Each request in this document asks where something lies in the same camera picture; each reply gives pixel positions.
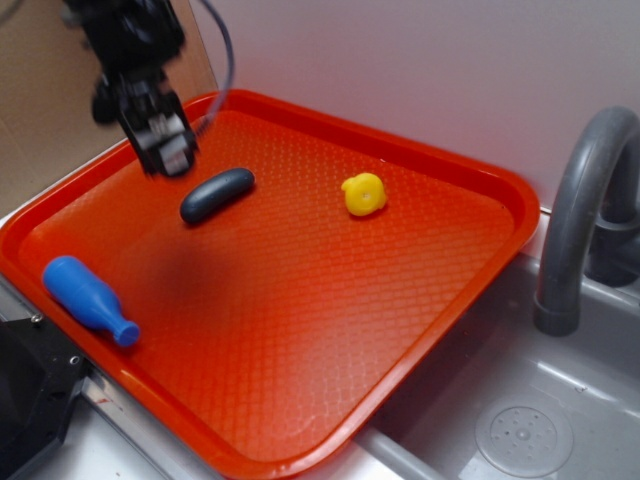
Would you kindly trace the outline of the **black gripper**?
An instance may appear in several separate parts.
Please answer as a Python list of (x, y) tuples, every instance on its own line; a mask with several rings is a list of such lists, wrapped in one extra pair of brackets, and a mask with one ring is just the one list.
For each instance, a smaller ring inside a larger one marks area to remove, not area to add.
[(193, 167), (196, 135), (163, 69), (102, 75), (92, 115), (98, 124), (120, 125), (145, 174), (176, 178)]

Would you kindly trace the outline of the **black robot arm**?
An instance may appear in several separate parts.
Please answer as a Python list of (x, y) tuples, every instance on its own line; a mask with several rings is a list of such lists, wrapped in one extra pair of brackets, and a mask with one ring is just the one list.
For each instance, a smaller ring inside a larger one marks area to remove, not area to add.
[(168, 1), (66, 1), (63, 21), (82, 29), (101, 76), (91, 110), (95, 123), (117, 123), (147, 175), (185, 175), (198, 150), (165, 65), (185, 43)]

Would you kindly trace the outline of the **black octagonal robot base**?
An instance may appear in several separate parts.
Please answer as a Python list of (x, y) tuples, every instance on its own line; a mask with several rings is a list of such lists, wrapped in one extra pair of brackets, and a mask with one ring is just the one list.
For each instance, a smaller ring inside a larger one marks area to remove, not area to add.
[(1, 477), (19, 479), (65, 442), (87, 372), (49, 318), (1, 323)]

